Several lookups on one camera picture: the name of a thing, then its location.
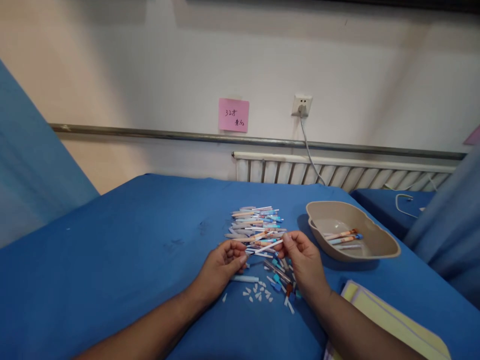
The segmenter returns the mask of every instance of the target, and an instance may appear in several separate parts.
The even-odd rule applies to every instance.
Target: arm
[[[165,358],[190,325],[220,296],[230,278],[243,272],[247,247],[225,241],[212,250],[190,286],[148,314],[99,342],[77,359]]]
[[[291,258],[302,296],[343,359],[425,359],[330,289],[320,252],[303,232],[285,234],[275,250]]]

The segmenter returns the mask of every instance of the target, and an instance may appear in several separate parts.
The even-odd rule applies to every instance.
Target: beige kidney dish
[[[367,214],[349,203],[313,201],[306,206],[306,212],[316,241],[323,251],[336,260],[362,262],[400,256],[397,241]],[[346,242],[344,245],[361,244],[361,248],[339,250],[324,239],[325,234],[338,234],[351,229],[357,229],[363,239]]]

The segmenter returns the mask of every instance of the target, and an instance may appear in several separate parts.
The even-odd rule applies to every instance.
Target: metal rail
[[[298,149],[302,149],[305,147],[305,142],[301,140],[284,140],[284,139],[274,139],[274,138],[232,136],[232,135],[221,135],[221,134],[203,134],[203,133],[196,133],[196,132],[146,130],[146,129],[127,128],[127,127],[71,125],[71,124],[60,124],[60,123],[51,123],[50,126],[53,129],[53,131],[55,131],[56,133],[68,133],[68,134],[87,134],[87,135],[117,136],[117,137],[130,137],[130,138],[168,139],[168,140],[198,141],[198,142],[207,142],[207,143],[256,145],[256,146],[270,146],[270,147],[280,147],[280,148],[298,148]],[[443,159],[443,160],[456,160],[456,161],[461,161],[467,155],[463,152],[447,152],[447,151],[405,149],[405,148],[398,148],[398,147],[350,145],[350,144],[318,142],[318,141],[309,141],[308,145],[311,149],[325,150],[325,151],[376,154],[376,155],[393,155],[393,156],[406,156],[406,157],[415,157],[415,158]]]

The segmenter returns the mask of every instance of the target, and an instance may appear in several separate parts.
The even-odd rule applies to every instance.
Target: left hand
[[[220,294],[236,272],[242,274],[247,267],[247,247],[234,240],[222,242],[210,251],[200,273],[187,288],[187,292],[208,307]]]

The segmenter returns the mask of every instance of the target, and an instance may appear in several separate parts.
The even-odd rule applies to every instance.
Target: radiator
[[[308,156],[234,151],[236,179],[271,184],[321,184]],[[355,189],[393,189],[431,192],[442,186],[455,166],[374,160],[312,157],[326,185]]]

